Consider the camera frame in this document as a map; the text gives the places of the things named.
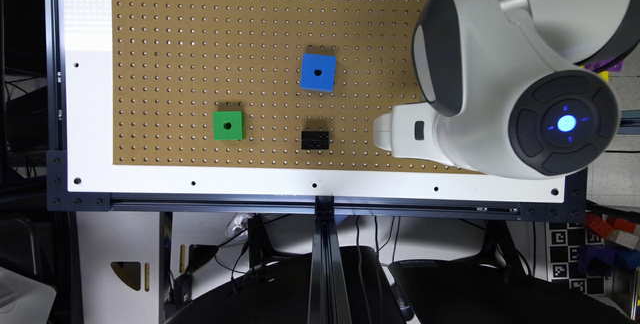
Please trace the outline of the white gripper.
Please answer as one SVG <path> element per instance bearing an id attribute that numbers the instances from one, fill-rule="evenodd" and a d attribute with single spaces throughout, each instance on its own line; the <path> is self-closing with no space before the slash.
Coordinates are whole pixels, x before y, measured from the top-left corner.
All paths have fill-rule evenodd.
<path id="1" fill-rule="evenodd" d="M 397 105 L 375 119 L 374 144 L 396 158 L 462 167 L 463 161 L 452 147 L 447 124 L 448 119 L 427 102 Z"/>

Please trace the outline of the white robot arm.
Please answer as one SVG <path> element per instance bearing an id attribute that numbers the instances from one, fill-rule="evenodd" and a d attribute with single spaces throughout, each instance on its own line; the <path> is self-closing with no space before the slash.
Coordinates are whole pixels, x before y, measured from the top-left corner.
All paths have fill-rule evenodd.
<path id="1" fill-rule="evenodd" d="M 412 38 L 424 99 L 374 123 L 374 142 L 514 179 L 587 167 L 620 123 L 589 65 L 639 42 L 639 0 L 428 0 Z"/>

